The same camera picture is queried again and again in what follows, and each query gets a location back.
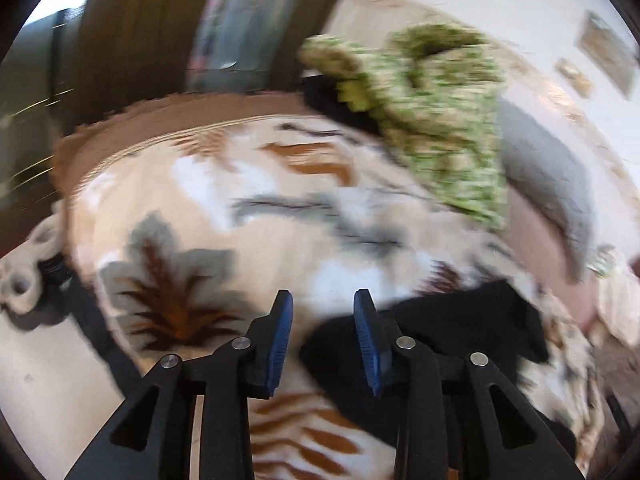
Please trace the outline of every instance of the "gray pillow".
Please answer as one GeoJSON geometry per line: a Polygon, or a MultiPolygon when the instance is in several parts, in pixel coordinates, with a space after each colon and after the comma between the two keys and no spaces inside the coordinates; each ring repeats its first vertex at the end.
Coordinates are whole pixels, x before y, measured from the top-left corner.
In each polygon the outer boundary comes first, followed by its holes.
{"type": "Polygon", "coordinates": [[[585,279],[593,249],[591,183],[584,166],[559,139],[517,106],[498,101],[502,164],[507,179],[564,236],[570,274],[585,279]]]}

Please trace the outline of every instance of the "white floor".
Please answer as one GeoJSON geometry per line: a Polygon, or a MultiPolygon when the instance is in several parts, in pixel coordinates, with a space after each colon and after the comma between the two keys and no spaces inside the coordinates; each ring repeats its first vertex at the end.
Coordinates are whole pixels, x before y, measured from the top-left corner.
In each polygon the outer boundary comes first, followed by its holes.
{"type": "Polygon", "coordinates": [[[607,76],[577,47],[586,14],[593,11],[637,52],[638,46],[609,0],[412,0],[484,31],[509,46],[543,75],[559,84],[582,108],[623,159],[640,187],[640,75],[626,99],[607,76]],[[554,69],[560,57],[574,63],[591,82],[589,99],[581,98],[554,69]]]}

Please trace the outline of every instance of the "leaf print blanket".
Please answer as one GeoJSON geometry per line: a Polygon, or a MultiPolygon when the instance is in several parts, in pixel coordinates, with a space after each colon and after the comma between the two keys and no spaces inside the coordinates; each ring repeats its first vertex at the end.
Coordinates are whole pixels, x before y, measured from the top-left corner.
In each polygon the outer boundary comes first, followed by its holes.
{"type": "Polygon", "coordinates": [[[502,72],[488,40],[453,24],[411,25],[382,49],[336,36],[308,38],[300,60],[338,81],[352,111],[369,111],[386,142],[441,202],[505,227],[496,98],[502,72]]]}
{"type": "Polygon", "coordinates": [[[310,115],[296,96],[208,99],[217,121],[185,123],[203,107],[171,98],[69,137],[58,153],[68,252],[142,372],[167,352],[210,353],[287,288],[281,386],[250,403],[257,478],[386,480],[394,450],[318,391],[296,360],[305,335],[352,312],[359,288],[382,308],[507,278],[542,312],[552,355],[523,362],[521,391],[572,429],[586,471],[602,425],[590,345],[500,238],[436,200],[379,140],[310,115]],[[220,120],[229,102],[240,112],[220,120]],[[186,127],[172,126],[176,114],[186,127]]]}

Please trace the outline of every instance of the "silver rivet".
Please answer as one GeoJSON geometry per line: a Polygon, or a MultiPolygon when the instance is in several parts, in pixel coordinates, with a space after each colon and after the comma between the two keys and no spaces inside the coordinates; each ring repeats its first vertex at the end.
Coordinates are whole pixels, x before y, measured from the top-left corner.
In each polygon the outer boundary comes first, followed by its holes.
{"type": "Polygon", "coordinates": [[[231,346],[236,350],[244,350],[245,348],[249,348],[251,346],[251,340],[248,337],[236,337],[232,342],[231,346]]]}
{"type": "Polygon", "coordinates": [[[476,366],[487,366],[489,364],[489,358],[482,352],[474,352],[471,354],[471,362],[476,366]]]}
{"type": "Polygon", "coordinates": [[[415,339],[407,335],[401,335],[398,339],[396,339],[396,344],[400,348],[404,348],[405,350],[411,350],[411,348],[415,346],[415,339]]]}
{"type": "Polygon", "coordinates": [[[180,362],[180,358],[176,354],[167,354],[160,359],[160,366],[162,368],[173,368],[180,362]]]}

